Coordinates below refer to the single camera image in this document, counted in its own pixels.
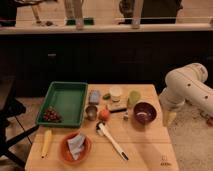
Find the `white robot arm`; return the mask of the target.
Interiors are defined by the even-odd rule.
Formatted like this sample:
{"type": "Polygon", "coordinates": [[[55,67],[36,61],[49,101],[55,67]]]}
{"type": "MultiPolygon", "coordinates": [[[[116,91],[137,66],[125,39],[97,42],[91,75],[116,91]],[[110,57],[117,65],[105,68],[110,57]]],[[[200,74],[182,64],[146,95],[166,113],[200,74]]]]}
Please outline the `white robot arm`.
{"type": "Polygon", "coordinates": [[[167,73],[166,87],[159,95],[165,127],[172,123],[176,111],[186,100],[213,117],[213,88],[204,84],[207,78],[208,71],[200,63],[191,63],[167,73]]]}

